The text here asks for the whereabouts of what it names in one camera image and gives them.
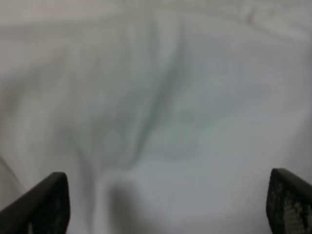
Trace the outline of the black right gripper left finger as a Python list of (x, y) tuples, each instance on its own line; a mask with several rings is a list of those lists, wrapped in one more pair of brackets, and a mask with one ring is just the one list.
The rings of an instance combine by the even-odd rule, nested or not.
[(0, 212), (0, 232), (65, 234), (70, 213), (67, 175), (54, 172)]

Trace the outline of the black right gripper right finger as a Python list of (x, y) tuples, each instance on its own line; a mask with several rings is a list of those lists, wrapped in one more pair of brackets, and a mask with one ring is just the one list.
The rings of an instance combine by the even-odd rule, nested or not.
[(266, 215), (273, 234), (312, 234), (311, 184), (286, 169), (272, 169)]

